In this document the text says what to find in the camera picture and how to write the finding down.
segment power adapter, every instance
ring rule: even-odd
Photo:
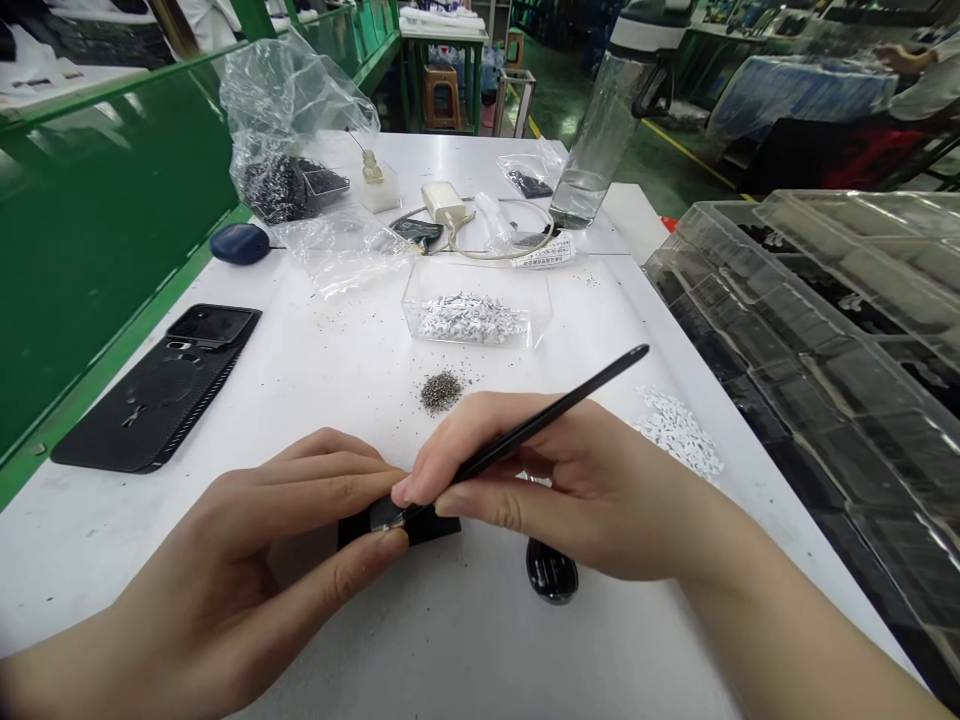
[[[467,206],[449,182],[425,183],[420,187],[420,194],[435,223],[456,224],[467,216]]]

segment green partition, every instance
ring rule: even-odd
[[[368,93],[399,44],[394,23],[379,47],[358,47],[353,21],[372,11],[347,8],[304,26],[311,45]],[[237,208],[219,104],[225,55],[138,75],[34,116],[0,118],[8,338],[0,356],[0,508],[44,457],[31,448],[49,449],[68,427],[63,418],[75,421],[96,397],[162,316],[158,302],[176,297],[158,301],[163,288],[177,273],[185,287],[188,263],[189,272],[202,269],[208,255],[196,249]],[[128,328],[145,312],[152,321],[131,340]],[[80,401],[50,431],[49,418],[84,382]]]

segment right hand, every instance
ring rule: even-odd
[[[625,580],[695,573],[686,534],[723,496],[640,433],[586,400],[483,477],[450,486],[476,450],[558,396],[479,393],[465,398],[421,448],[392,498],[436,503],[440,516],[482,520],[550,545]],[[521,470],[553,486],[519,480]]]

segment clear water bottle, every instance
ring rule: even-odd
[[[640,120],[669,111],[674,56],[692,12],[680,2],[636,0],[621,12],[550,202],[561,227],[593,222]]]

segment label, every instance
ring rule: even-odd
[[[510,264],[515,268],[532,270],[550,268],[569,262],[575,254],[573,241],[570,239],[570,236],[566,233],[560,233],[535,253],[511,260]]]

